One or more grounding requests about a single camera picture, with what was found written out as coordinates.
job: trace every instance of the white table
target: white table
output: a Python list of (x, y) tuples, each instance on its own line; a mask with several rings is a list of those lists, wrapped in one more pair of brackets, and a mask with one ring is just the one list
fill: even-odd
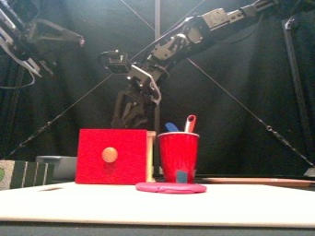
[(0, 200), (2, 236), (28, 235), (27, 230), (30, 235), (315, 233), (315, 192), (267, 185), (207, 184), (207, 193), (167, 195), (139, 192), (134, 185), (60, 183), (2, 191)]

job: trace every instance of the red cup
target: red cup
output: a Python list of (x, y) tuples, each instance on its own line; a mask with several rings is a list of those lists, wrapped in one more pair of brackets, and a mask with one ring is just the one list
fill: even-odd
[(158, 137), (166, 182), (192, 183), (198, 162), (199, 135), (187, 132), (168, 132)]

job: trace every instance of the black curtain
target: black curtain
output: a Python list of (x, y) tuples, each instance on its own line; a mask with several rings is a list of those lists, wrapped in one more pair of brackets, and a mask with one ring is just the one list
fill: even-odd
[[(232, 11), (252, 2), (162, 0), (162, 34), (194, 14), (220, 7)], [(128, 82), (102, 68), (98, 55), (119, 49), (134, 61), (143, 60), (143, 49), (155, 40), (155, 15), (154, 0), (39, 1), (39, 17), (82, 34), (87, 43), (82, 50), (60, 50), (54, 77), (38, 78), (20, 90), (2, 89), (2, 158), (76, 156), (80, 128), (111, 128), (116, 96)], [(314, 24), (306, 27), (314, 32)], [(314, 34), (299, 37), (299, 46), (314, 49)], [(306, 75), (314, 71), (309, 61)], [(3, 85), (30, 81), (24, 71), (19, 82), (22, 69), (4, 53), (2, 65)], [(305, 78), (314, 132), (314, 77)], [(267, 130), (269, 125), (306, 153), (282, 21), (273, 12), (216, 30), (199, 52), (176, 64), (160, 89), (162, 132), (167, 122), (183, 128), (187, 116), (196, 115), (196, 173), (305, 174), (309, 164)]]

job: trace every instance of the gray object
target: gray object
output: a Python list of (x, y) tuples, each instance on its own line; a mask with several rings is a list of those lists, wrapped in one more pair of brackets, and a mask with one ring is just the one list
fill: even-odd
[(36, 156), (36, 162), (55, 164), (54, 183), (72, 182), (76, 172), (76, 157)]

